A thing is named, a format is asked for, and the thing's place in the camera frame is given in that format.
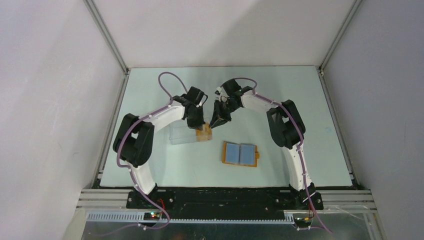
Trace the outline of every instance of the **gray wall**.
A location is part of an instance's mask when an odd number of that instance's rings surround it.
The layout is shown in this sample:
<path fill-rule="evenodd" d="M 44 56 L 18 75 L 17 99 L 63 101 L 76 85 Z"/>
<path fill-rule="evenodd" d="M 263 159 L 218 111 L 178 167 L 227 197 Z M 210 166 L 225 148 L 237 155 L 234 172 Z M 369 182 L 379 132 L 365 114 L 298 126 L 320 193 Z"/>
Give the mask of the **gray wall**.
<path fill-rule="evenodd" d="M 424 223 L 424 1 L 364 1 L 325 69 L 359 180 L 389 239 Z"/>
<path fill-rule="evenodd" d="M 0 239 L 61 239 L 123 73 L 82 0 L 0 1 Z"/>

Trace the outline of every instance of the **white table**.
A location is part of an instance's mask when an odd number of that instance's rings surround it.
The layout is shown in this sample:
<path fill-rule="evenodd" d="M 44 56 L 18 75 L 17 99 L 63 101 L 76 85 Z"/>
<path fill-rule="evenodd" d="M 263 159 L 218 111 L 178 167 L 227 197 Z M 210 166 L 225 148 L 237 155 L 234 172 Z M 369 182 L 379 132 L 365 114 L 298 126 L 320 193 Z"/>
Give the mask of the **white table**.
<path fill-rule="evenodd" d="M 117 119 L 115 139 L 127 113 L 144 115 L 164 106 L 168 96 L 158 84 L 158 75 L 169 71 L 185 83 L 209 95 L 205 117 L 211 118 L 214 91 L 226 80 L 247 77 L 257 80 L 257 92 L 276 101 L 293 100 L 306 127 L 304 155 L 309 175 L 316 186 L 351 186 L 328 105 L 314 66 L 251 67 L 175 67 L 133 68 L 129 75 Z M 238 80 L 242 87 L 252 86 Z M 184 89 L 177 79 L 164 75 L 163 85 L 173 95 Z M 169 127 L 154 135 L 149 159 L 158 186 L 166 187 L 281 187 L 289 185 L 289 172 L 281 149 L 271 138 L 267 116 L 239 108 L 232 121 L 212 130 L 211 141 L 171 145 Z M 235 166 L 221 162 L 223 141 L 257 145 L 257 167 Z M 126 168 L 118 168 L 117 154 L 109 149 L 100 185 L 128 187 L 133 182 Z"/>

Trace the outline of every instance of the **clear plastic container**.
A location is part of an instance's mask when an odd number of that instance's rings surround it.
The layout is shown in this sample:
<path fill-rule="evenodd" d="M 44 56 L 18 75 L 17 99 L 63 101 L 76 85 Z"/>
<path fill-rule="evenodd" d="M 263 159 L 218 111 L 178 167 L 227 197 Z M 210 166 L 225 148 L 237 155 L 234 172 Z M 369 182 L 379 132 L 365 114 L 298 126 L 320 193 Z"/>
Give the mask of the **clear plastic container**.
<path fill-rule="evenodd" d="M 209 118 L 205 117 L 204 121 L 209 125 Z M 169 125 L 169 140 L 172 145 L 205 142 L 212 139 L 212 132 L 199 134 L 200 131 L 196 135 L 196 130 L 187 126 L 187 120 L 174 121 Z"/>

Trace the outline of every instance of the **black base panel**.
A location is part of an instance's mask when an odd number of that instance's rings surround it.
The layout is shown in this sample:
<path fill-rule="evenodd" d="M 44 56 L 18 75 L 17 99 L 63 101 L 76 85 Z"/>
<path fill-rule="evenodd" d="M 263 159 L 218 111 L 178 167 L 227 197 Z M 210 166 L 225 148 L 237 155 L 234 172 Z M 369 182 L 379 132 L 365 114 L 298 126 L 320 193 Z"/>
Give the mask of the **black base panel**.
<path fill-rule="evenodd" d="M 172 219 L 199 220 L 282 220 L 283 210 L 308 210 L 309 202 L 296 201 L 293 193 L 283 187 L 221 188 L 221 187 L 159 187 L 149 194 L 162 205 Z M 143 196 L 133 189 L 128 194 L 127 209 L 152 209 Z M 317 210 L 324 209 L 321 194 L 313 195 Z"/>

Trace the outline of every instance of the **white wall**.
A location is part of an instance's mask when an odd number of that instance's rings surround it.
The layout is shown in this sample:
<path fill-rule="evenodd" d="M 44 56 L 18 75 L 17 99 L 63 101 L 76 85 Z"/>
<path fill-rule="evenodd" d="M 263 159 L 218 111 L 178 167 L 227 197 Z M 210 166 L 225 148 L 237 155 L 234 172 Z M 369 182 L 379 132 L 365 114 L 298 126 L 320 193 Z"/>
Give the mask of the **white wall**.
<path fill-rule="evenodd" d="M 129 67 L 319 65 L 354 0 L 97 0 Z"/>
<path fill-rule="evenodd" d="M 324 73 L 389 239 L 422 238 L 424 1 L 364 1 Z"/>
<path fill-rule="evenodd" d="M 82 0 L 0 1 L 1 239 L 60 239 L 123 74 Z"/>

